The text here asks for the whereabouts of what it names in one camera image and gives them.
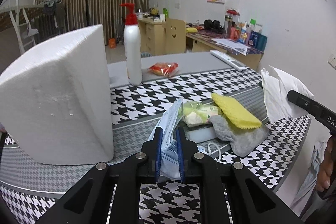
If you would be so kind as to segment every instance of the wooden chair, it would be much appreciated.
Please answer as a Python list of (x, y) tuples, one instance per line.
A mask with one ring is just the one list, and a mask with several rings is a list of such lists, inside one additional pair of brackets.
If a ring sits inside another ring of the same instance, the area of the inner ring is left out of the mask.
[(185, 53), (185, 21), (166, 18), (166, 54)]

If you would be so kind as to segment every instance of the remote control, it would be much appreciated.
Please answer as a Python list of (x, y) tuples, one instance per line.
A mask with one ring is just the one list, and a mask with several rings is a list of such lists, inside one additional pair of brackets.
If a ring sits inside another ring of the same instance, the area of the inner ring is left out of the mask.
[(230, 65), (231, 67), (235, 68), (237, 71), (242, 71), (247, 69), (243, 63), (239, 62), (238, 60), (234, 59), (233, 57), (216, 50), (211, 50), (210, 53), (219, 58), (220, 60), (224, 61), (226, 64)]

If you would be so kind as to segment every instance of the hand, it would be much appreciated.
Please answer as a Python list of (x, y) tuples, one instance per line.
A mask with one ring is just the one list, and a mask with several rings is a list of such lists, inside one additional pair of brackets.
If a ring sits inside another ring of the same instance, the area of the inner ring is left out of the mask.
[(333, 172), (334, 163), (331, 159), (331, 151), (333, 149), (333, 137), (327, 142), (327, 148), (324, 151), (324, 159), (321, 163), (319, 173), (317, 174), (316, 190), (323, 192), (330, 186), (330, 176)]

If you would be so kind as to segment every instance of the red lid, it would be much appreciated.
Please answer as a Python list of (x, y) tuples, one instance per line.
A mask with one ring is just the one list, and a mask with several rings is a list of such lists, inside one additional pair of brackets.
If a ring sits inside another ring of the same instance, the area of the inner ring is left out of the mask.
[(122, 3), (120, 6), (128, 8), (128, 15), (126, 15), (125, 25), (138, 25), (137, 16), (134, 13), (134, 3)]

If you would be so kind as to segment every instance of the white bottle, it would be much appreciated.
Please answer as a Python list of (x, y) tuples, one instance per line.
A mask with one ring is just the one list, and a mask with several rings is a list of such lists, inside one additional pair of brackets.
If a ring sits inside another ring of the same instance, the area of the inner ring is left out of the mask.
[(141, 71), (141, 35), (138, 27), (137, 16), (134, 13), (134, 3), (123, 3), (129, 14), (125, 20), (124, 43), (128, 81), (131, 85), (140, 85), (142, 82)]

